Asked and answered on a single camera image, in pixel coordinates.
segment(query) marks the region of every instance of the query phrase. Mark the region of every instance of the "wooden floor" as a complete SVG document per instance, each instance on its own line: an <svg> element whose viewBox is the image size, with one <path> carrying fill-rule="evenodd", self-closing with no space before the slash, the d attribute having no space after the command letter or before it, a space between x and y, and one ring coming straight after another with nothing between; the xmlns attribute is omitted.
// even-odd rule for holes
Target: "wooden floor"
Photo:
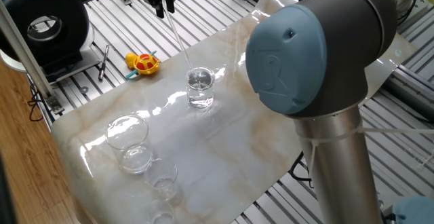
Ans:
<svg viewBox="0 0 434 224"><path fill-rule="evenodd" d="M23 73L0 61L0 152L22 224L79 224L56 146L44 121L28 118L31 98ZM41 114L35 109L35 117Z"/></svg>

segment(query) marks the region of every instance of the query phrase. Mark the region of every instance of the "yellow toy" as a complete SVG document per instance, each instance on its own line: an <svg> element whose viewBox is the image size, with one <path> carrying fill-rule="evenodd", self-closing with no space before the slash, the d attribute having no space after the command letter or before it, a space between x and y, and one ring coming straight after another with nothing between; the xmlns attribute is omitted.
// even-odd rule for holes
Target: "yellow toy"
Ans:
<svg viewBox="0 0 434 224"><path fill-rule="evenodd" d="M150 75L157 71L160 60L153 56L156 52L157 51L151 52L151 54L141 54L140 56L133 53L127 54L125 57L125 63L129 68L134 69L134 71L126 75L125 78L129 79L137 73Z"/></svg>

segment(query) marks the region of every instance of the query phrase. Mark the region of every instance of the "marble-pattern tabletop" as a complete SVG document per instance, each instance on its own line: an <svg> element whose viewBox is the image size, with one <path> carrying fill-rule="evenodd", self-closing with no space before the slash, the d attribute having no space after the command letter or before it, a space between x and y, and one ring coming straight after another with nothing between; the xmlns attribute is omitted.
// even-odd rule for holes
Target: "marble-pattern tabletop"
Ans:
<svg viewBox="0 0 434 224"><path fill-rule="evenodd" d="M120 171L104 141L107 124L121 115L145 118L155 154L177 165L179 224L230 223L290 169L301 150L294 124L253 92L245 46L261 20L295 2L260 0L251 14L188 49L193 66L216 74L208 110L188 106L188 66L178 54L155 75L126 82L55 121L52 135L70 188L98 224L146 223L144 209L153 199L142 176ZM398 35L394 44L371 67L372 94L415 50Z"/></svg>

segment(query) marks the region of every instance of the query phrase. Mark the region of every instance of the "white tabletop surface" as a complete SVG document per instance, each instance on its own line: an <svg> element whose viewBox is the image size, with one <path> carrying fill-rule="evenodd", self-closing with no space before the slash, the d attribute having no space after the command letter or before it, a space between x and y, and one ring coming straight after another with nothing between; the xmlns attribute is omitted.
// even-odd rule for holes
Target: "white tabletop surface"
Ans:
<svg viewBox="0 0 434 224"><path fill-rule="evenodd" d="M56 120L52 135L73 195L98 224L146 223L143 210L153 199L142 176L120 171L104 141L107 124L121 115L145 118L157 156L177 165L181 194L174 207L181 224L230 223L290 169L301 150L293 122L253 92L245 46L261 20L295 2L260 0L251 14L188 49L193 66L216 74L207 111L187 104L188 66L179 54L155 75L137 77ZM414 51L399 36L394 44L368 74L375 78L371 93Z"/></svg>

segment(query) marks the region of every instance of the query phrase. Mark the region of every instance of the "metal cylinder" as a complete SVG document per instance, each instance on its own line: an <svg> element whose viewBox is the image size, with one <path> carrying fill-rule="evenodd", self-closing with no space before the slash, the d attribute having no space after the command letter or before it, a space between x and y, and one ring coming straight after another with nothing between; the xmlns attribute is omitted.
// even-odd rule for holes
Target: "metal cylinder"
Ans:
<svg viewBox="0 0 434 224"><path fill-rule="evenodd" d="M295 119L311 178L327 224L381 224L374 177L357 105L335 115Z"/></svg>

